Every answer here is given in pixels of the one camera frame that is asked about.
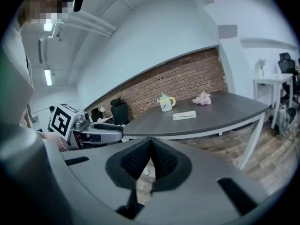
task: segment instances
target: gray desk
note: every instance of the gray desk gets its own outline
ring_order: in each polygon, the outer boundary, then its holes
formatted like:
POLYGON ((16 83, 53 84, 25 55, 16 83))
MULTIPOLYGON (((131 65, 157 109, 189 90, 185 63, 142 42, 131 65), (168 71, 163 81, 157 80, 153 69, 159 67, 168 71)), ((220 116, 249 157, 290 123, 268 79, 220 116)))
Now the gray desk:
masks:
POLYGON ((162 112, 160 106, 151 107, 124 127, 123 141, 146 136, 167 140, 202 137, 254 122, 247 149, 238 164, 242 169, 256 146, 268 106, 221 91, 212 93, 211 101, 211 105, 205 106, 192 103, 192 99, 177 101, 175 107, 168 112, 162 112), (173 121, 174 113, 193 110, 196 111, 196 118, 173 121))

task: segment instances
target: brick wall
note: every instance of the brick wall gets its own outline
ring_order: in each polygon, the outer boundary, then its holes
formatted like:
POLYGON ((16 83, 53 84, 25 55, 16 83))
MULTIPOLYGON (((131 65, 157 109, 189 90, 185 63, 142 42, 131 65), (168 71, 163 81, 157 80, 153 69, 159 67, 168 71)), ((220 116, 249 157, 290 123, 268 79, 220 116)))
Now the brick wall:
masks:
POLYGON ((153 68, 110 91, 86 111, 104 106, 110 112, 110 101, 121 97, 128 104, 129 120, 147 108, 157 105, 161 92, 176 100, 194 98, 202 90, 227 91, 223 66, 216 48, 195 52, 153 68))

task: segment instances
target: yellow mug handle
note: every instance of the yellow mug handle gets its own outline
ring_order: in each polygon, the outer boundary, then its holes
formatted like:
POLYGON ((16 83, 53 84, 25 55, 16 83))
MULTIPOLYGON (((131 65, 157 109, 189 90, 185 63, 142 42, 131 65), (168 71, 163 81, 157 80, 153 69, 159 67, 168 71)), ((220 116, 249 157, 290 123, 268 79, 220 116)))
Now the yellow mug handle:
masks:
POLYGON ((176 104, 176 100, 175 100, 175 98, 173 98, 173 97, 169 97, 169 99, 173 101, 173 103, 172 103, 172 107, 174 107, 174 105, 176 104))

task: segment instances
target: white table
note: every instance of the white table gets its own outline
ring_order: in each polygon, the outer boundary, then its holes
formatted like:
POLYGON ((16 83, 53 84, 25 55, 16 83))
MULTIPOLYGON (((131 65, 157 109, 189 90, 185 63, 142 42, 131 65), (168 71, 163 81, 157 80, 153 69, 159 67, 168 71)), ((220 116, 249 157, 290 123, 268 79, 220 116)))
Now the white table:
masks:
POLYGON ((101 120, 98 119, 97 122, 107 122, 108 120, 110 120, 112 118, 113 118, 113 116, 109 116, 108 118, 103 118, 101 120))
POLYGON ((289 107, 292 106, 293 101, 293 75, 292 74, 272 74, 265 78, 256 78, 254 79, 254 99, 257 100, 258 98, 258 84, 268 84, 272 85, 271 89, 271 107, 274 107, 274 102, 276 102, 275 111, 274 111, 274 118, 272 121, 271 128, 274 129, 277 114, 279 111, 280 106, 280 90, 281 85, 285 82, 289 82, 290 85, 290 98, 289 98, 289 107))

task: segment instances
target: notebook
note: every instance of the notebook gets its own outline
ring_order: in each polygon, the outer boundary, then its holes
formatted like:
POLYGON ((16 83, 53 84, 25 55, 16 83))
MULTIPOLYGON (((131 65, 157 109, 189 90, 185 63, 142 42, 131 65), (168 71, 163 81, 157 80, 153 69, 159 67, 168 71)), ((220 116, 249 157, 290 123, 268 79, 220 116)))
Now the notebook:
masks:
POLYGON ((196 111, 189 111, 189 112, 180 112, 173 114, 173 120, 183 120, 183 119, 190 119, 190 118, 196 118, 196 111))

